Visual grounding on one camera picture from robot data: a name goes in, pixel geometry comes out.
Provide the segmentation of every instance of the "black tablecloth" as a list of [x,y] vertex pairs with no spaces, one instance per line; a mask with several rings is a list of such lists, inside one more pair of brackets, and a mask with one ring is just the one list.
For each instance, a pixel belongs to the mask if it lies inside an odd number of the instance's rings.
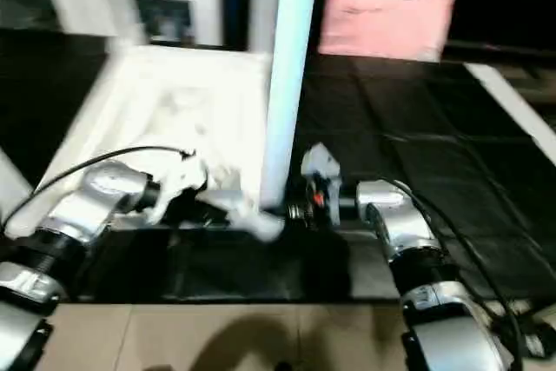
[[0,30],[0,148],[36,186],[106,59],[104,38]]
[[[427,196],[508,295],[556,296],[556,168],[464,66],[313,56],[301,97],[290,179],[322,142],[349,181],[387,176]],[[455,239],[449,248],[491,295]]]

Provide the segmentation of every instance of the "white pillar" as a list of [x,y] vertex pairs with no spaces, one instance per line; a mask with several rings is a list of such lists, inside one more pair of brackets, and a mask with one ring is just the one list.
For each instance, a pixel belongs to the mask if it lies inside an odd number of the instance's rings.
[[275,46],[278,0],[249,0],[248,50],[272,54]]
[[295,133],[314,0],[278,0],[261,205],[281,202]]

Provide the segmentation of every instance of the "black table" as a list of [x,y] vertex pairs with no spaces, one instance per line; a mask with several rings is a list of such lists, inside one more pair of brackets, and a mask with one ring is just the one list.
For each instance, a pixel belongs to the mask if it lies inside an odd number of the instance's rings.
[[[346,181],[387,176],[429,197],[468,236],[504,293],[556,298],[556,168],[462,65],[313,56],[289,176],[323,142]],[[492,290],[449,229],[462,273]],[[229,231],[112,234],[82,301],[394,301],[377,241],[290,227],[263,245]]]

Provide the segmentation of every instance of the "white pole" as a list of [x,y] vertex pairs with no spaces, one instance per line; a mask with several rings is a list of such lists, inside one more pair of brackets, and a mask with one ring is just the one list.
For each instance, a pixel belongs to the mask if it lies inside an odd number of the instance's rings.
[[278,0],[261,205],[281,202],[288,179],[314,0]]

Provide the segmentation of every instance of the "white strip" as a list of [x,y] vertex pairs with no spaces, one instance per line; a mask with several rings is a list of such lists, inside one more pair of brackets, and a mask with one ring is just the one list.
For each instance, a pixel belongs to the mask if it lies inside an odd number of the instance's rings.
[[465,66],[507,114],[531,136],[548,159],[556,165],[556,134],[525,99],[493,67],[485,64],[465,64]]

